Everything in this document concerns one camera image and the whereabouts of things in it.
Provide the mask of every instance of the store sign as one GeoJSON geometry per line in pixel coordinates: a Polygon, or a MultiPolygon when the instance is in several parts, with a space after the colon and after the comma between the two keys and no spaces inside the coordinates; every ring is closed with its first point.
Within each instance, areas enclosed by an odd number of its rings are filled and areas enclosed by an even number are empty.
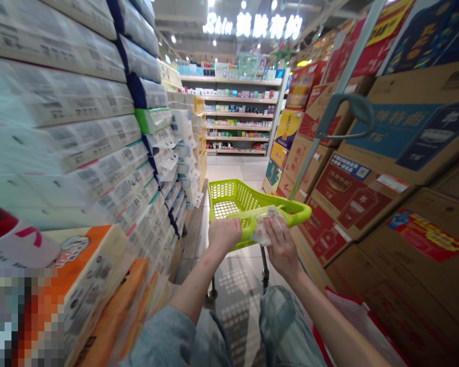
{"type": "MultiPolygon", "coordinates": [[[[253,22],[253,32],[251,31],[251,15],[250,13],[243,14],[240,12],[236,21],[236,36],[245,36],[254,38],[267,37],[270,33],[270,38],[280,39],[284,36],[285,39],[292,37],[296,40],[299,36],[302,26],[302,18],[299,15],[291,15],[287,17],[275,15],[270,19],[267,15],[256,14],[253,22]]],[[[216,13],[211,12],[208,14],[207,24],[202,26],[204,33],[217,34],[217,35],[230,35],[233,30],[233,22],[228,21],[225,17],[221,17],[216,13]]]]}

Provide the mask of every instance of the shelf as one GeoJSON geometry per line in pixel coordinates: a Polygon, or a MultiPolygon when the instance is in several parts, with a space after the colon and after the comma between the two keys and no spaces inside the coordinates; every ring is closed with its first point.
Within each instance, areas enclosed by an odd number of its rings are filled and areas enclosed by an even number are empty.
{"type": "Polygon", "coordinates": [[[269,138],[244,138],[244,137],[206,137],[206,140],[221,140],[221,141],[269,141],[269,138]]]}
{"type": "Polygon", "coordinates": [[[245,84],[245,85],[261,85],[269,87],[279,87],[282,82],[253,82],[241,80],[218,79],[214,76],[199,76],[199,75],[181,75],[182,82],[205,82],[205,83],[225,83],[225,84],[245,84]]]}
{"type": "Polygon", "coordinates": [[[224,112],[224,111],[206,111],[206,116],[228,116],[228,117],[257,117],[273,119],[274,115],[258,115],[252,113],[224,112]]]}
{"type": "Polygon", "coordinates": [[[237,102],[237,103],[264,103],[277,104],[275,99],[260,98],[241,98],[241,97],[219,97],[219,96],[201,96],[202,99],[216,102],[237,102]]]}
{"type": "Polygon", "coordinates": [[[254,130],[254,131],[271,131],[271,127],[255,126],[224,126],[224,125],[206,125],[206,128],[214,130],[254,130]]]}
{"type": "Polygon", "coordinates": [[[265,150],[230,150],[230,149],[216,149],[218,153],[231,153],[231,154],[266,154],[265,150]]]}

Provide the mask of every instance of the promotional label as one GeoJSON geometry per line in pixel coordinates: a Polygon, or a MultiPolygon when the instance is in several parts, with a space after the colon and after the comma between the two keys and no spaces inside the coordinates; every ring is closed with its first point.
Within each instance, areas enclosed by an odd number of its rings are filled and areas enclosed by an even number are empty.
{"type": "Polygon", "coordinates": [[[388,226],[428,258],[443,263],[459,255],[459,240],[428,219],[408,209],[401,209],[388,226]]]}
{"type": "Polygon", "coordinates": [[[334,220],[315,200],[310,199],[308,205],[313,212],[310,219],[303,223],[301,229],[304,229],[311,236],[314,244],[310,244],[310,247],[320,260],[320,263],[325,265],[348,241],[337,230],[338,225],[334,220]]]}
{"type": "Polygon", "coordinates": [[[348,160],[338,154],[333,155],[330,164],[343,169],[344,171],[348,172],[348,174],[360,181],[364,181],[371,172],[369,168],[361,166],[360,164],[348,160]]]}
{"type": "Polygon", "coordinates": [[[390,37],[395,32],[413,1],[414,0],[397,1],[385,7],[377,20],[376,26],[372,30],[371,37],[366,47],[390,37]]]}
{"type": "Polygon", "coordinates": [[[407,183],[398,180],[397,178],[387,175],[387,174],[382,174],[377,178],[377,182],[383,184],[387,188],[396,191],[398,194],[401,194],[403,191],[405,191],[407,188],[410,187],[407,183]]]}

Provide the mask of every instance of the floor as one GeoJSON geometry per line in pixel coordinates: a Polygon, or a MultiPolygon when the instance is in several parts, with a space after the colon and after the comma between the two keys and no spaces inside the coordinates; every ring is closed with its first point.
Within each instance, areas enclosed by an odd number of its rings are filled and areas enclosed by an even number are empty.
{"type": "MultiPolygon", "coordinates": [[[[262,190],[268,158],[261,156],[209,156],[206,178],[209,182],[237,178],[256,190],[262,190]]],[[[208,246],[209,201],[192,214],[184,251],[174,282],[182,284],[202,252],[208,246]]],[[[288,287],[284,279],[267,262],[269,285],[288,287]]],[[[208,305],[223,322],[231,345],[235,367],[265,366],[260,340],[260,298],[263,294],[263,262],[260,245],[229,253],[215,274],[218,297],[208,305]]]]}

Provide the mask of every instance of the metal pole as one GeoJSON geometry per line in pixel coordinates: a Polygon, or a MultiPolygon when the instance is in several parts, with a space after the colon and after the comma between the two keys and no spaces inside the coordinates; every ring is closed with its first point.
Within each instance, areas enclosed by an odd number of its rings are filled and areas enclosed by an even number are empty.
{"type": "MultiPolygon", "coordinates": [[[[374,4],[372,5],[372,8],[369,12],[369,15],[367,16],[364,27],[362,28],[361,36],[359,37],[357,43],[355,44],[355,47],[353,48],[352,55],[348,60],[347,66],[345,66],[345,70],[342,73],[342,76],[340,78],[340,81],[338,82],[337,89],[334,92],[334,94],[341,94],[345,92],[345,88],[347,87],[348,81],[350,80],[350,77],[352,76],[352,73],[357,65],[357,62],[361,57],[362,51],[366,47],[366,44],[369,41],[369,38],[371,37],[372,30],[374,29],[377,20],[379,19],[379,16],[383,11],[383,7],[386,4],[386,1],[387,0],[374,1],[374,4]]],[[[297,193],[297,190],[299,189],[299,186],[301,186],[304,174],[306,173],[308,166],[310,165],[311,160],[313,159],[313,156],[315,155],[316,150],[318,149],[320,141],[321,139],[317,138],[313,140],[313,143],[311,144],[311,149],[308,151],[308,155],[303,161],[301,171],[297,177],[294,187],[291,190],[288,200],[292,200],[294,198],[294,196],[297,193]]]]}

